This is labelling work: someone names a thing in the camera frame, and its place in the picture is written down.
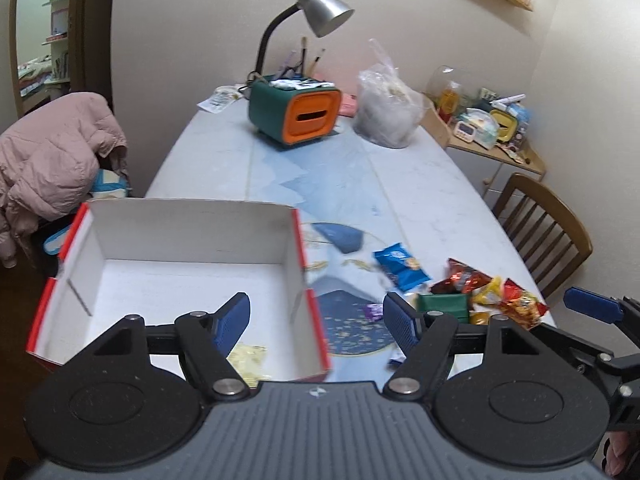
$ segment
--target blue snack bag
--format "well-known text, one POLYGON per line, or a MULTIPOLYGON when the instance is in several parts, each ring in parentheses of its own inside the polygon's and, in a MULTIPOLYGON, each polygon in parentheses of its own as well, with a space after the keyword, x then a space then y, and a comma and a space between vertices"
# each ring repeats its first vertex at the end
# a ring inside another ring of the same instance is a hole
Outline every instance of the blue snack bag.
POLYGON ((431 278, 420 268, 416 260, 402 244, 373 253, 374 258, 385 271, 389 279, 402 292, 407 292, 431 278))

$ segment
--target blue gripper pad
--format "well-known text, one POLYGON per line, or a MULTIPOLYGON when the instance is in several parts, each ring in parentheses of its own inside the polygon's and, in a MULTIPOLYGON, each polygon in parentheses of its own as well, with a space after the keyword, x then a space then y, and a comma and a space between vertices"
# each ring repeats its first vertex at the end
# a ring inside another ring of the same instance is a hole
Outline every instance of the blue gripper pad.
POLYGON ((212 342, 218 351, 228 356, 249 325, 251 303, 244 292, 238 292, 213 315, 212 342))
POLYGON ((624 313, 616 300, 572 286, 564 293, 564 306, 574 312, 593 317, 604 323, 622 321, 624 313))
POLYGON ((420 315, 394 292, 385 296, 382 314, 386 328, 391 332, 404 355, 409 355, 419 341, 415 324, 419 322, 420 315))

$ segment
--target doorway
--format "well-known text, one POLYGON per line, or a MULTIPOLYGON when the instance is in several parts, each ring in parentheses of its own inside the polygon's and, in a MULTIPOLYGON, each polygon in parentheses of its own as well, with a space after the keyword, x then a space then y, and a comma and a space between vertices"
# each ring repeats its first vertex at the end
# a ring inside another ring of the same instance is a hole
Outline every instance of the doorway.
POLYGON ((11 0, 10 61, 18 117, 70 91, 111 90, 112 0, 11 0))

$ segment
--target green box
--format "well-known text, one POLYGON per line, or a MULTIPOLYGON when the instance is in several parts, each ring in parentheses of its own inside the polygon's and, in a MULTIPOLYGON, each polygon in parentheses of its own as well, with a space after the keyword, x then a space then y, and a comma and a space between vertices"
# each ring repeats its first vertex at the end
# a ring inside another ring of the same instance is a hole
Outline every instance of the green box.
POLYGON ((460 323, 469 323, 468 294, 419 294, 418 311, 436 310, 451 314, 460 323))

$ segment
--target logo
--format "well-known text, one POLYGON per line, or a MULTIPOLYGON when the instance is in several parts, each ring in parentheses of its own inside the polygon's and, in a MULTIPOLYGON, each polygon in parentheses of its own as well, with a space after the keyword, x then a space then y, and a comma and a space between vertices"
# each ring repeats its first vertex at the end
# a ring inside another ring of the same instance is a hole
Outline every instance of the logo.
POLYGON ((309 390, 309 395, 319 399, 320 397, 324 397, 327 391, 322 386, 316 386, 315 388, 311 388, 309 390))

